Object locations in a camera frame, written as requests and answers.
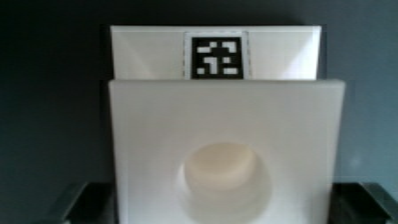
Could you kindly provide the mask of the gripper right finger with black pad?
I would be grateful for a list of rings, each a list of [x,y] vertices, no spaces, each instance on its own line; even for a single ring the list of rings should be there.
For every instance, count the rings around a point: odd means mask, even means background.
[[[398,201],[378,183],[334,184],[330,224],[398,224]]]

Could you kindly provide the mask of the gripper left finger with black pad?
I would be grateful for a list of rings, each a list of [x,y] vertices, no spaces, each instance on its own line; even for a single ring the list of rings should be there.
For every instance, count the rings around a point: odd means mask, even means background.
[[[72,183],[60,193],[40,224],[113,224],[112,184]]]

